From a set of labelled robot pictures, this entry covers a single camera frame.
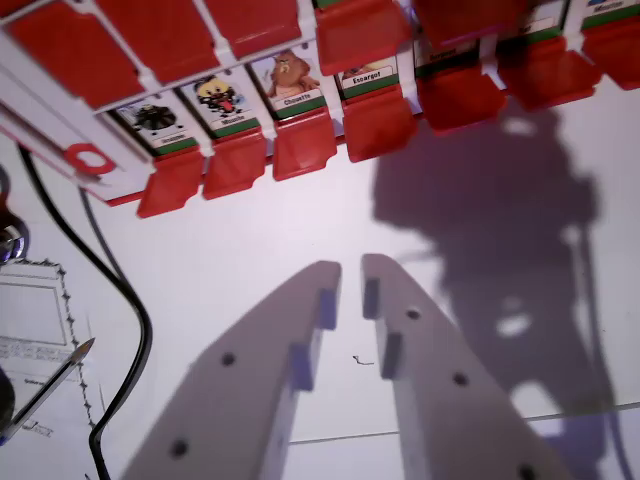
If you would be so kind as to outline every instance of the wire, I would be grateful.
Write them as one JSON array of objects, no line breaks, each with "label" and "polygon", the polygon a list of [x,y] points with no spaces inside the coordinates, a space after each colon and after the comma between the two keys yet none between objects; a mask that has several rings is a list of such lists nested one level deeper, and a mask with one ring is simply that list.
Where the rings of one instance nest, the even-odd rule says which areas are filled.
[{"label": "wire", "polygon": [[89,223],[91,224],[91,229],[93,230],[93,233],[98,239],[98,243],[100,244],[100,247],[104,251],[104,254],[107,256],[109,263],[113,267],[113,271],[116,272],[116,275],[118,277],[120,277],[120,280],[122,281],[122,283],[126,284],[129,288],[131,288],[129,279],[127,279],[127,276],[124,274],[124,272],[120,268],[120,264],[116,261],[116,258],[113,256],[113,252],[111,252],[111,249],[109,248],[109,245],[107,244],[107,241],[104,238],[104,235],[102,235],[102,230],[100,230],[100,226],[98,225],[98,222],[96,221],[96,217],[93,214],[93,208],[91,208],[91,203],[89,203],[89,195],[87,195],[87,191],[83,188],[78,188],[78,192],[80,193],[80,200],[82,201],[82,207],[84,208],[84,213],[86,214],[87,219],[89,219]]},{"label": "wire", "polygon": [[93,231],[98,238],[101,247],[105,251],[105,255],[112,263],[113,269],[119,276],[116,276],[109,269],[109,267],[107,267],[96,256],[96,254],[93,253],[93,251],[80,239],[80,237],[78,237],[78,235],[65,221],[65,219],[62,217],[53,201],[51,200],[51,197],[49,197],[49,194],[47,193],[44,185],[42,184],[42,180],[40,179],[40,176],[38,175],[38,172],[33,165],[31,152],[22,146],[19,146],[19,149],[22,161],[24,163],[25,169],[27,170],[27,174],[29,175],[31,183],[33,184],[33,187],[40,197],[40,200],[42,201],[44,207],[49,212],[49,215],[51,215],[51,217],[53,218],[53,221],[58,225],[60,230],[62,230],[67,238],[78,248],[78,250],[80,250],[80,252],[87,258],[87,260],[89,260],[93,264],[93,266],[96,267],[100,271],[100,273],[102,273],[107,278],[107,280],[120,292],[120,294],[125,297],[125,299],[131,305],[131,308],[135,312],[136,316],[138,317],[140,323],[140,342],[138,343],[138,350],[136,351],[131,367],[129,368],[125,379],[123,380],[122,385],[120,386],[115,396],[113,397],[113,400],[104,412],[104,415],[93,427],[91,433],[89,434],[89,448],[91,449],[93,461],[96,464],[98,477],[100,478],[100,480],[110,480],[111,477],[109,476],[109,471],[107,470],[104,457],[102,456],[102,432],[104,431],[107,423],[109,423],[109,421],[127,400],[129,394],[138,382],[142,371],[144,370],[147,359],[149,358],[149,352],[151,351],[151,343],[153,339],[151,320],[149,319],[149,314],[140,301],[140,298],[122,273],[122,270],[120,269],[118,263],[115,261],[115,258],[113,257],[113,254],[111,253],[111,250],[109,249],[102,235],[102,232],[100,231],[98,224],[95,221],[95,217],[89,205],[88,199],[86,198],[86,194],[84,192],[81,192],[81,198],[83,198],[83,205],[85,207],[85,212],[87,212],[87,216],[89,217],[91,227],[93,228]]}]

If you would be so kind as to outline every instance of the name label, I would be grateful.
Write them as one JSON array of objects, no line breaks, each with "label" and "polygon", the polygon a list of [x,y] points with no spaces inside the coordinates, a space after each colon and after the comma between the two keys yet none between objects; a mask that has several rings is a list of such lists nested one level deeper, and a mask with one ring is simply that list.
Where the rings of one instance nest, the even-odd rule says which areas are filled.
[{"label": "name label", "polygon": [[380,78],[389,77],[391,75],[393,75],[393,67],[382,67],[378,70],[374,70],[373,72],[363,73],[361,75],[342,80],[342,88],[351,88],[355,85],[373,82],[374,80],[379,80]]},{"label": "name label", "polygon": [[314,88],[308,92],[299,93],[298,95],[292,95],[291,97],[281,98],[273,102],[273,108],[276,110],[282,110],[283,108],[291,107],[299,103],[308,102],[314,98],[322,96],[322,92],[319,88]]}]

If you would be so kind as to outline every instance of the character card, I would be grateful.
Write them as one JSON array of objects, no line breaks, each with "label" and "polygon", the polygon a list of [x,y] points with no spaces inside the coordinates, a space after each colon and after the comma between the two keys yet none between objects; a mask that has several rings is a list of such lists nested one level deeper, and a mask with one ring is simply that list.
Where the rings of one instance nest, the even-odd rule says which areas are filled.
[{"label": "character card", "polygon": [[318,81],[321,74],[315,42],[256,60],[251,70],[279,120],[326,105]]},{"label": "character card", "polygon": [[344,98],[351,98],[398,83],[396,57],[384,58],[336,75]]},{"label": "character card", "polygon": [[225,70],[183,85],[176,93],[202,119],[210,136],[221,138],[260,126],[243,94],[244,82],[250,82],[244,70]]},{"label": "character card", "polygon": [[119,107],[111,113],[138,142],[157,155],[166,155],[198,145],[193,132],[187,127],[189,123],[177,113],[182,110],[184,107],[180,108],[178,99],[171,92],[163,92]]}]

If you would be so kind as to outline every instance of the white backdrop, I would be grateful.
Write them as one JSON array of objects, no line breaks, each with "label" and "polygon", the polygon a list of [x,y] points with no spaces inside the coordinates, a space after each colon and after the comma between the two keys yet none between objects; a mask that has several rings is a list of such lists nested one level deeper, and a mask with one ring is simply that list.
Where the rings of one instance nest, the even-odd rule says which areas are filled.
[{"label": "white backdrop", "polygon": [[[293,439],[395,431],[390,385],[379,379],[377,365],[352,358],[377,362],[373,325],[360,313],[359,262],[368,252],[400,260],[454,321],[462,312],[474,348],[482,350],[486,339],[488,350],[498,350],[491,342],[500,335],[515,338],[542,326],[531,329],[534,338],[524,346],[499,343],[509,348],[495,358],[484,352],[490,368],[504,367],[500,379],[523,415],[593,408],[597,391],[608,392],[589,371],[596,343],[615,402],[640,401],[639,123],[640,92],[623,92],[605,78],[590,99],[534,115],[511,100],[499,124],[444,138],[421,121],[408,150],[389,158],[351,164],[341,146],[323,171],[276,183],[268,168],[249,191],[213,201],[194,197],[155,218],[138,219],[137,202],[116,208],[94,202],[155,328],[141,383],[104,436],[110,467],[123,468],[200,351],[319,259],[343,266],[338,329],[324,337],[317,389],[301,398]],[[0,162],[12,180],[9,206],[35,225],[30,256],[55,254],[74,267],[108,401],[135,350],[135,317],[51,226],[12,142],[0,142]],[[40,171],[65,216],[97,249],[74,187],[45,166]],[[585,286],[584,259],[566,245],[576,236],[569,225],[589,217],[595,275]],[[587,301],[589,285],[595,302]],[[595,329],[587,315],[592,303]],[[477,331],[473,310],[483,322],[500,318]]]}]

